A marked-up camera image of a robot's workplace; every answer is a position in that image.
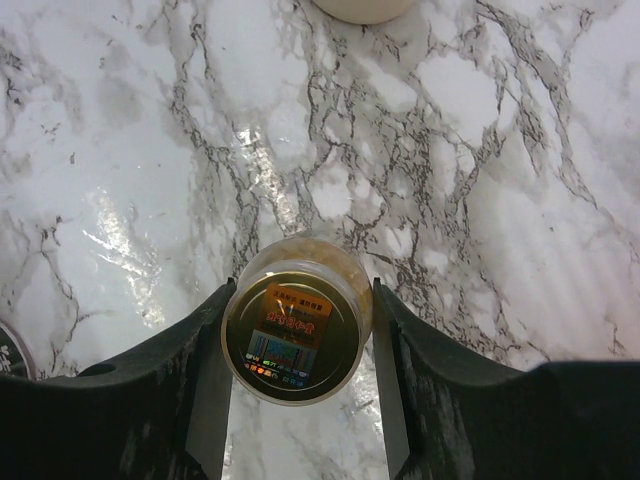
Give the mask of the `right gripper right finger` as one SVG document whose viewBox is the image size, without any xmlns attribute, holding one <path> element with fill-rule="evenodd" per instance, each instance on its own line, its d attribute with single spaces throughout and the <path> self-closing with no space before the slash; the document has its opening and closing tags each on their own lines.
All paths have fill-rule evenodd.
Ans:
<svg viewBox="0 0 640 480">
<path fill-rule="evenodd" d="M 374 358 L 393 479 L 635 479 L 639 365 L 523 372 L 414 315 L 375 282 Z"/>
</svg>

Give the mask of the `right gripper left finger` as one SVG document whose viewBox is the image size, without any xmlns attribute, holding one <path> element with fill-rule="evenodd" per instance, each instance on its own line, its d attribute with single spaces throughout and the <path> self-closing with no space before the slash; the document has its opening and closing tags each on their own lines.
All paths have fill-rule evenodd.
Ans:
<svg viewBox="0 0 640 480">
<path fill-rule="evenodd" d="M 2 478 L 220 478 L 231 394 L 221 323 L 235 291 L 228 281 L 75 377 L 2 376 Z"/>
</svg>

